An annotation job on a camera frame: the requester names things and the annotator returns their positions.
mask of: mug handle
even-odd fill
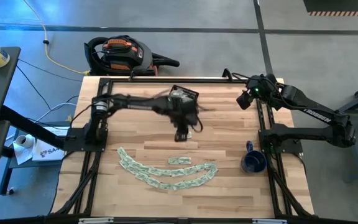
[[[250,152],[252,150],[254,150],[254,145],[252,141],[247,141],[247,152]]]

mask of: yellow cable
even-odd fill
[[[40,21],[40,23],[41,23],[41,25],[42,25],[42,28],[44,28],[45,40],[48,40],[48,37],[47,37],[47,29],[45,28],[45,24],[44,24],[43,20],[38,16],[37,12],[30,6],[30,4],[29,4],[26,0],[23,0],[23,1],[24,1],[24,3],[26,3],[26,4],[28,5],[28,7],[29,7],[29,8],[34,12],[34,14],[38,17],[38,20]],[[71,68],[69,68],[69,67],[67,67],[67,66],[64,66],[64,65],[62,65],[62,64],[60,64],[60,63],[54,61],[52,58],[49,57],[47,44],[45,44],[45,55],[47,56],[47,58],[48,58],[51,62],[53,62],[53,63],[59,65],[60,67],[65,68],[65,69],[67,69],[67,70],[69,70],[69,71],[72,71],[72,72],[75,72],[75,73],[78,73],[78,74],[84,74],[84,75],[89,75],[89,74],[90,74],[90,71],[89,71],[89,70],[88,70],[88,71],[84,71],[84,72],[79,72],[79,71],[77,71],[77,70],[71,69]]]

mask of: blue ceramic cup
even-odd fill
[[[257,174],[266,169],[267,161],[265,155],[254,150],[251,141],[247,141],[247,154],[241,159],[241,169],[250,174]]]

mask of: gray concrete floor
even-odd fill
[[[257,28],[252,0],[29,0],[45,23],[60,26]],[[302,0],[260,0],[266,29],[358,30],[358,17],[309,17]],[[21,1],[0,0],[0,24],[37,24]],[[87,70],[83,43],[116,32],[48,32],[50,55],[77,70]],[[259,34],[130,32],[154,52],[175,58],[179,68],[161,75],[218,77],[224,68],[246,75],[265,73]],[[47,60],[39,31],[0,30],[1,46],[19,46],[20,58],[53,73],[81,78]],[[358,35],[268,35],[267,44],[277,77],[336,109],[358,90]],[[79,93],[81,83],[62,80],[18,64],[51,106]],[[16,72],[5,105],[38,118],[47,111],[27,80]],[[65,106],[43,121],[62,121],[73,114]],[[293,112],[295,126],[321,127],[317,120]],[[355,171],[350,149],[325,142],[303,141],[311,199],[317,215],[358,221],[358,181],[343,181]],[[0,180],[4,159],[0,161]],[[59,167],[17,169],[10,186],[18,191],[0,196],[0,218],[46,215],[53,202]]]

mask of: butcher block tabletop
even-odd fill
[[[76,107],[76,114],[85,109],[96,96],[100,77],[85,77]],[[213,109],[200,112],[202,133],[193,130],[187,142],[173,140],[176,129],[166,116],[153,111],[119,110],[108,119],[109,136],[102,153],[92,217],[192,217],[192,218],[270,218],[274,217],[267,172],[245,174],[240,170],[246,142],[251,140],[259,150],[257,131],[259,119],[256,103],[241,110],[236,98],[245,89],[236,83],[175,83],[197,91],[199,105]],[[114,83],[112,92],[150,97],[171,89],[173,83]],[[293,127],[289,110],[273,111],[275,122]],[[90,118],[90,110],[73,123],[82,128]],[[209,182],[185,190],[156,189],[136,179],[119,164],[117,149],[145,166],[159,169],[179,169],[204,162],[216,162],[219,172]],[[84,152],[74,152],[63,161],[52,212],[57,211],[76,189],[83,164]],[[190,157],[191,165],[168,165],[169,157]],[[282,154],[288,188],[310,213],[313,213],[305,170],[299,158]],[[183,177],[155,177],[161,182],[176,183],[195,179],[204,172]],[[85,189],[84,209],[88,195]],[[282,195],[278,188],[282,205]]]

